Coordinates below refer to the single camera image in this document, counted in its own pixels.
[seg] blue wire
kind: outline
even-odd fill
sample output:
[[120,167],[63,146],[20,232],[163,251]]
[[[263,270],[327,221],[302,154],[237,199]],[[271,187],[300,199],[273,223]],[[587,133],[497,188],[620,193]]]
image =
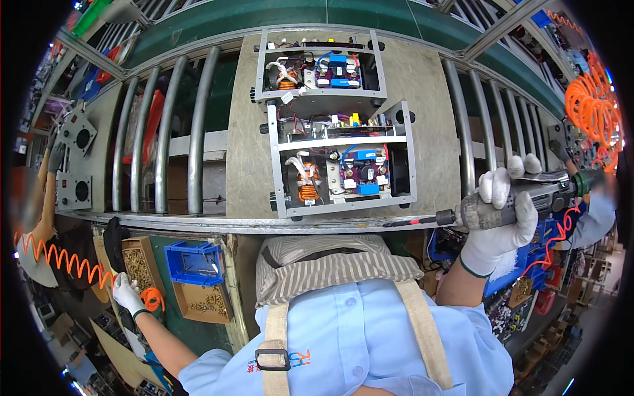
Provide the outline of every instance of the blue wire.
[[344,158],[346,157],[346,154],[348,154],[348,151],[352,150],[355,146],[356,144],[353,144],[352,146],[348,147],[348,150],[344,151],[344,154],[341,156],[341,165],[344,164]]
[[320,64],[321,60],[324,58],[324,56],[330,55],[330,54],[334,54],[334,53],[335,53],[335,51],[331,51],[331,52],[327,52],[327,53],[321,55],[320,58],[317,60],[317,67],[319,67],[319,64]]

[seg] worker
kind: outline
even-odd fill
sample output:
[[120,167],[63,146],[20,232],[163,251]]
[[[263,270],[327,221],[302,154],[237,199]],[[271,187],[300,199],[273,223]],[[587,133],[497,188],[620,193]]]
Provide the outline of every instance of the worker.
[[[52,132],[46,150],[44,151],[44,157],[42,158],[42,164],[38,172],[38,183],[33,186],[33,189],[39,189],[39,192],[44,191],[44,201],[36,218],[36,227],[34,229],[20,230],[22,235],[18,235],[16,242],[16,252],[20,266],[26,272],[26,274],[35,282],[46,286],[48,288],[54,288],[58,286],[58,282],[53,274],[52,268],[46,263],[46,258],[40,253],[36,260],[34,255],[34,248],[37,248],[40,240],[47,242],[55,235],[53,228],[53,221],[55,219],[55,177],[57,170],[64,159],[66,146],[59,142],[57,146],[55,144],[55,132]],[[27,205],[26,211],[33,211],[35,203]],[[29,236],[33,236],[33,240],[29,242]]]
[[[500,209],[510,176],[480,186]],[[196,356],[147,311],[122,272],[112,295],[132,314],[157,359],[190,395],[508,395],[512,361],[492,334],[482,295],[500,257],[533,238],[538,213],[527,192],[517,222],[471,231],[436,302],[418,286],[409,257],[377,235],[283,236],[264,241],[256,263],[261,333],[235,356]]]
[[[566,147],[560,142],[551,140],[550,149],[566,165],[569,174],[579,172]],[[556,243],[553,249],[572,250],[592,246],[612,229],[619,200],[618,182],[610,173],[604,172],[603,176],[602,182],[592,186],[590,192],[581,197],[580,212],[569,213],[571,228],[566,232],[566,240]],[[560,222],[562,216],[563,213],[553,214]]]

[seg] white work glove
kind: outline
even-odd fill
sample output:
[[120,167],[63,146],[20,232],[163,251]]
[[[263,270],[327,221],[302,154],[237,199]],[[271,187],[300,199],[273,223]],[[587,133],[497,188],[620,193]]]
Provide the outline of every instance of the white work glove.
[[130,283],[125,272],[120,272],[119,275],[117,275],[112,288],[112,296],[119,305],[130,311],[133,319],[141,312],[150,312],[145,305],[143,305],[141,297],[139,297],[137,281]]
[[[519,174],[519,169],[539,168],[541,171],[541,165],[537,168],[529,155],[526,160],[522,161],[519,156],[514,156],[508,161],[509,167],[514,167],[514,178],[524,175],[524,172]],[[489,171],[480,177],[478,193],[482,201],[492,204],[495,209],[504,207],[511,188],[509,173],[505,168],[497,168],[495,172]],[[515,217],[515,224],[469,232],[467,242],[460,252],[460,261],[466,270],[479,278],[486,278],[504,255],[515,255],[517,248],[526,246],[532,240],[537,228],[538,214],[531,197],[525,191],[515,197]]]

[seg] light blue shirt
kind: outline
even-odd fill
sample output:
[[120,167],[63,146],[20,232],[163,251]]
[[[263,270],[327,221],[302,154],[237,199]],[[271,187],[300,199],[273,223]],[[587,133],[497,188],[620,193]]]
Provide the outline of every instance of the light blue shirt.
[[579,216],[573,234],[567,241],[562,242],[564,249],[584,248],[603,238],[614,224],[614,206],[610,197],[591,191],[588,211]]
[[[346,283],[290,301],[288,356],[291,395],[350,395],[366,385],[395,395],[508,395],[511,358],[491,332],[483,304],[440,307],[425,296],[440,333],[454,388],[427,377],[414,331],[393,282]],[[233,358],[206,352],[178,378],[191,396],[262,395],[255,351],[264,341],[268,307],[256,311],[261,333]]]

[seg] gloved hand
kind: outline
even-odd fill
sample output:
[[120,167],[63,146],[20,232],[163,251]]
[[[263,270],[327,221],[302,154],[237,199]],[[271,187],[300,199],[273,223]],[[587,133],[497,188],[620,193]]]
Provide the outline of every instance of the gloved hand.
[[57,146],[51,151],[51,156],[48,158],[48,172],[53,174],[57,173],[62,161],[64,161],[64,152],[66,151],[66,145],[59,142]]
[[562,160],[563,163],[566,163],[566,161],[571,159],[570,155],[568,155],[568,151],[566,151],[566,148],[554,139],[550,141],[550,149],[553,153],[555,153],[557,158]]
[[[509,172],[505,168],[497,168],[495,172],[489,171],[480,177],[478,193],[482,201],[491,203],[495,209],[502,209],[510,188]],[[460,261],[464,268],[479,278],[486,278],[503,255],[510,254],[532,240],[537,228],[538,214],[531,197],[525,191],[515,197],[515,216],[515,224],[469,232],[467,242],[460,252]]]
[[55,139],[57,139],[57,128],[53,128],[51,134],[48,136],[48,143],[46,143],[46,149],[51,152],[55,145]]
[[119,305],[130,311],[133,319],[141,312],[149,312],[145,305],[143,305],[141,297],[139,297],[137,281],[130,283],[125,272],[120,272],[119,275],[117,275],[112,288],[112,296]]

